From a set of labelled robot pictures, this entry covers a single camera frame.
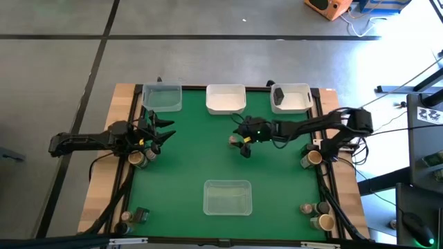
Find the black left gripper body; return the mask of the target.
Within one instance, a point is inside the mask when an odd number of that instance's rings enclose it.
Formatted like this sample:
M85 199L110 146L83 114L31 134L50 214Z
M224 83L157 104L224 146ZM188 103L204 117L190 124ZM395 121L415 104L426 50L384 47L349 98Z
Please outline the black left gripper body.
M151 151L160 151L160 140L158 132L156 131L156 124L158 122L158 118L156 116L152 116L149 118L149 121L146 119L136 119L130 122L132 126L132 134L129 136L129 143L132 146L146 147L147 143L150 141L149 149Z

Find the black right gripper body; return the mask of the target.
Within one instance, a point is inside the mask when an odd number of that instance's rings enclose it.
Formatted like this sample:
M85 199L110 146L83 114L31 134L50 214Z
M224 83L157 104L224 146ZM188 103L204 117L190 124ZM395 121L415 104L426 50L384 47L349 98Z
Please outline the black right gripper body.
M266 142L272 139L272 124L261 117L246 116L238 126L244 130L243 142Z

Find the cork-lid spice jar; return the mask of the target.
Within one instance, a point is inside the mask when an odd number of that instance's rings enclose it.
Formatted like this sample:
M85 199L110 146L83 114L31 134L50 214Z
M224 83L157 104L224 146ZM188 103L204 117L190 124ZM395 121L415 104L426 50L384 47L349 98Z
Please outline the cork-lid spice jar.
M306 155L302 157L300 160L300 165L302 168L307 169L316 165L321 164L323 161L323 157L318 151L310 151Z
M310 218L310 226L316 230L330 232L335 226L335 221L332 216L328 214L321 214Z
M150 162L147 156L141 151L133 151L130 155L128 155L127 160L130 164L139 169L146 168Z

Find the black-lid spice jar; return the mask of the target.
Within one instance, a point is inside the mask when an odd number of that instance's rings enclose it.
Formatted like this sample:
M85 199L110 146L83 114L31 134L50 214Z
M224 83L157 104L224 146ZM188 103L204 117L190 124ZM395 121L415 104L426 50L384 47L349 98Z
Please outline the black-lid spice jar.
M161 153L161 148L158 144L153 142L149 147L146 148L144 154L149 161L156 160L156 157Z
M312 203L312 209L316 214L322 215L322 214L328 214L330 211L330 206L328 202L321 201L318 203Z
M131 234L133 231L133 227L125 222L119 222L114 226L114 232L121 236Z

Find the frosted clear plastic bin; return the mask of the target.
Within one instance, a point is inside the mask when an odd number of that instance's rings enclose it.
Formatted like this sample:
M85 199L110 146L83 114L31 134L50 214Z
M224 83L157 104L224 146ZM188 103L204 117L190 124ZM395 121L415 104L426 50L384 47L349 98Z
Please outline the frosted clear plastic bin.
M150 82L142 87L143 106L148 111L176 112L182 108L182 85L178 81Z

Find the white plastic bin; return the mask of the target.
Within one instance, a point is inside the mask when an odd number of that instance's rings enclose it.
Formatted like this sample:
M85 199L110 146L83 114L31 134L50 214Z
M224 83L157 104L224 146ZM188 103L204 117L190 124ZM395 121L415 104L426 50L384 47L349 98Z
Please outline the white plastic bin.
M284 93L282 104L273 103L274 88L280 87ZM276 114L304 113L313 107L313 97L308 84L274 84L271 86L271 110Z
M208 85L206 108L211 115L242 113L246 108L246 87L242 84Z

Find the green table mat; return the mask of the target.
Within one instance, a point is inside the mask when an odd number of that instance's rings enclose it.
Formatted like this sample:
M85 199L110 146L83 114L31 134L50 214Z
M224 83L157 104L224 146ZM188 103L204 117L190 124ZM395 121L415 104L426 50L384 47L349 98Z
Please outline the green table mat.
M255 143L243 157L228 139L238 119L213 116L204 91L185 91L182 109L160 113L171 121L173 135L161 154L134 174L129 209L150 211L134 235L222 239L323 240L299 207L320 199L316 173L300 166L300 149L311 142L303 135L288 145ZM208 180L246 180L252 187L248 216L209 216L204 212Z

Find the large clear plastic bin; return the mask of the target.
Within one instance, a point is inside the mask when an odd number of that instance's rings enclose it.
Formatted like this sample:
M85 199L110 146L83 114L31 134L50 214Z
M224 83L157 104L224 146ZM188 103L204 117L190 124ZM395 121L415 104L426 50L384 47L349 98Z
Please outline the large clear plastic bin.
M203 211L208 216L251 215L251 183L247 180L207 180L204 183Z

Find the dark grey floor object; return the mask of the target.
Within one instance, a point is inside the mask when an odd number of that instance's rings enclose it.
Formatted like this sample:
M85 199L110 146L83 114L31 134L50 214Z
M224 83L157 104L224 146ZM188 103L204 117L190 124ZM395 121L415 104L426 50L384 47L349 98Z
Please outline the dark grey floor object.
M17 162L23 162L26 159L26 156L20 153L17 153L13 150L6 149L4 147L0 147L0 158L9 158L15 160Z

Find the black stand base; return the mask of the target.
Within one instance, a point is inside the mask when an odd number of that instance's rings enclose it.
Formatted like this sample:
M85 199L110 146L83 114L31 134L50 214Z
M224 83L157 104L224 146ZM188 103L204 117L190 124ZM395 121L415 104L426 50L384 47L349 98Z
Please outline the black stand base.
M438 82L443 82L443 67L431 73L422 81L416 83L413 86L410 86L411 82L414 82L425 72L426 69L399 86L377 86L374 92L379 94L379 96L377 96L368 104L381 100L392 94L413 94L417 95L419 97L419 100L422 101L425 106L432 107L438 105L439 103L443 102L443 86L435 86L435 84L437 84Z

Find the orange speaker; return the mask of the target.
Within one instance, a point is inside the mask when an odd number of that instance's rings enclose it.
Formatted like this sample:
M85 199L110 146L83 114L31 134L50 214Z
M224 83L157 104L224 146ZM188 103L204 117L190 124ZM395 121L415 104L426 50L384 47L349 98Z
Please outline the orange speaker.
M347 12L353 0L304 0L304 3L326 19L333 21Z

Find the black low desk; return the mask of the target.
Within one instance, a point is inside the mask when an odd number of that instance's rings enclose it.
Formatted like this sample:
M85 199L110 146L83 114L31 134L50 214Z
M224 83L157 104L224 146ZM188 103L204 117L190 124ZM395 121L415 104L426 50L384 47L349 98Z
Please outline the black low desk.
M397 245L419 249L443 249L443 194L419 187L398 183L395 188L397 206ZM404 212L412 212L430 228L435 242L427 248L416 241L407 231L401 217Z

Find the white printed paper sheet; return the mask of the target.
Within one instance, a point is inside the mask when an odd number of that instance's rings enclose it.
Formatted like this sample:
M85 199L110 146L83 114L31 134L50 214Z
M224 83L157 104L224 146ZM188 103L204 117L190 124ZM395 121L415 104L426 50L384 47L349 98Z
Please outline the white printed paper sheet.
M443 111L417 107L417 119L435 125L443 125Z

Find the blue box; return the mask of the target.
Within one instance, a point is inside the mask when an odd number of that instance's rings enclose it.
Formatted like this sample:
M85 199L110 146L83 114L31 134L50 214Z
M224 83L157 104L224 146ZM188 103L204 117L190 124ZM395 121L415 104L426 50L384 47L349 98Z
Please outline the blue box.
M412 0L358 0L361 13L399 14Z

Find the black computer mouse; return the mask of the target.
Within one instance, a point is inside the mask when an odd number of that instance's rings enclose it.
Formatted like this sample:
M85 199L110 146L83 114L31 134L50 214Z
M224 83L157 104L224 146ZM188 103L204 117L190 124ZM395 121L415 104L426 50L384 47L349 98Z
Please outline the black computer mouse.
M418 215L404 212L401 222L419 245L430 248L435 244L433 232Z

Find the silver bracket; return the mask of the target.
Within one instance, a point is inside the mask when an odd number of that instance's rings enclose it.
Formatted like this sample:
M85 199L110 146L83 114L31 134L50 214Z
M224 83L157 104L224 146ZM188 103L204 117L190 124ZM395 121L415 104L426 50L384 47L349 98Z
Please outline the silver bracket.
M122 245L143 244L143 243L148 243L147 237L118 238L118 239L110 239L109 240L109 246L122 246Z
M301 248L309 248L309 249L341 249L340 244L334 243L319 243L313 241L301 241Z

